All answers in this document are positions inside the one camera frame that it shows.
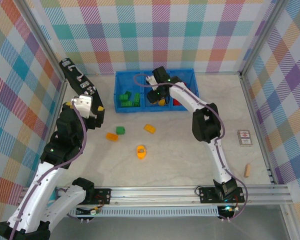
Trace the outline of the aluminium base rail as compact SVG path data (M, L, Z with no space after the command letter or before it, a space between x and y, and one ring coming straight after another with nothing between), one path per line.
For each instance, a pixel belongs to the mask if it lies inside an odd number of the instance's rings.
M200 186L141 186L101 187L111 189L110 204L106 207L183 207L183 206L261 206L292 204L292 197L286 185L248 185L242 187L244 203L201 203L196 189ZM92 208L98 205L79 205Z

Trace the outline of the yellow oval lego piece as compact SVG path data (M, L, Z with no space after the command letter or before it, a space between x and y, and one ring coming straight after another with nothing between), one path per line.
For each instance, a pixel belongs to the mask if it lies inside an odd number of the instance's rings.
M137 157L141 160L146 157L147 151L144 145L138 145L136 148Z

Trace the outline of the blue plastic bin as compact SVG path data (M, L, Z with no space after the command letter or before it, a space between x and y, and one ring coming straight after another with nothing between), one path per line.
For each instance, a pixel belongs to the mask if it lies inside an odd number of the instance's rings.
M165 105L161 106L158 103L150 103L147 94L148 92L152 90L151 87L143 87L144 91L144 111L145 112L167 112L170 110L170 97L165 98Z
M196 76L192 68L188 69L168 69L167 73L170 77L178 77L182 82L188 83L188 89L197 97L200 96ZM187 109L182 105L173 105L173 99L170 96L170 110L171 111L186 111Z
M115 74L113 101L114 108L117 113L140 113L144 110L144 90L143 87L136 84L135 75L138 71L117 71ZM128 101L134 103L134 95L140 93L140 107L121 107L119 95L125 94L126 91L131 92L131 97Z

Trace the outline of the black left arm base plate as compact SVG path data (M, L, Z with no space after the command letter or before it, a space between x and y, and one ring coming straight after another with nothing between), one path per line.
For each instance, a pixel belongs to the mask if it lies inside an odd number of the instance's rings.
M86 191L85 199L79 205L109 205L111 200L110 188L94 188Z

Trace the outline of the playing card box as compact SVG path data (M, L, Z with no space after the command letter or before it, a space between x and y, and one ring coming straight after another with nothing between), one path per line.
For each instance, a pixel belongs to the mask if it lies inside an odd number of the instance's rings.
M249 130L238 130L237 136L241 147L250 147L253 145L251 133Z

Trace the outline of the aluminium back rail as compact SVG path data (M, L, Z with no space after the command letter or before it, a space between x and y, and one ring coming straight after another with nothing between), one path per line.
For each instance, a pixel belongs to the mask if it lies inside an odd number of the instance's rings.
M114 76L116 74L115 73L88 73L87 76L88 77L99 77L99 76ZM225 75L230 75L230 76L237 76L240 75L240 72L237 71L222 71L222 72L199 72L199 71L194 71L194 74L196 75L201 75L201 76L205 76L205 75L212 75L212 76L225 76Z

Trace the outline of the aluminium frame post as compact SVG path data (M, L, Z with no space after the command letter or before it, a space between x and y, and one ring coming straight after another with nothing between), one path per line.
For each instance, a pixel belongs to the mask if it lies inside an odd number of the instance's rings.
M49 59L53 69L55 70L56 74L58 75L59 79L66 83L66 79L62 70L60 69L58 59L50 46L47 38L45 37L40 25L38 24L36 18L34 17L31 8L28 6L26 0L13 0L15 5L17 6L18 10L20 11L21 15L24 17L26 23L28 24L32 34L35 36L36 40L42 47L44 54Z
M241 77L244 77L253 66L258 54L268 40L268 37L289 1L290 0L270 1L239 67L238 73Z

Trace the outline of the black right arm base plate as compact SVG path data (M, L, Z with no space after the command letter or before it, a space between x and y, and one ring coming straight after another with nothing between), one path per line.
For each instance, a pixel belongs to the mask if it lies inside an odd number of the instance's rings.
M243 193L243 189L238 187L230 196L226 197L224 200L220 200L218 195L215 193L214 187L199 187L196 189L196 193L200 198L201 204L209 204L209 203L244 203L245 197Z

